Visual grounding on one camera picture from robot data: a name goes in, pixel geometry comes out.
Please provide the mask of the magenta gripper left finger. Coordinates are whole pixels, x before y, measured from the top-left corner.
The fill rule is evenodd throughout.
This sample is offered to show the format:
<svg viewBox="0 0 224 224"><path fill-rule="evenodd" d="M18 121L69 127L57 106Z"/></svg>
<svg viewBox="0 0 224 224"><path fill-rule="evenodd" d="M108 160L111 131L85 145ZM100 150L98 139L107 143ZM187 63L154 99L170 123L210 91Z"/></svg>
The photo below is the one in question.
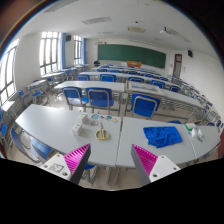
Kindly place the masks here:
<svg viewBox="0 0 224 224"><path fill-rule="evenodd" d="M89 144L81 146L65 155L57 153L45 162L41 166L41 169L74 184L78 184L90 154L91 147Z"/></svg>

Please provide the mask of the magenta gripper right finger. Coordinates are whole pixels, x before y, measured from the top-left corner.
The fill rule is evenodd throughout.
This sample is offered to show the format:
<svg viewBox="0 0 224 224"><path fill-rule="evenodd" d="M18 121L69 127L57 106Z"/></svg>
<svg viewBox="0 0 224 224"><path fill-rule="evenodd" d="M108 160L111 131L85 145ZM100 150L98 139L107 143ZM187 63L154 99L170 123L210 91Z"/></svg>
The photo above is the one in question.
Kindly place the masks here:
<svg viewBox="0 0 224 224"><path fill-rule="evenodd" d="M165 155L156 156L135 144L131 146L131 156L142 186L148 185L180 170L180 168Z"/></svg>

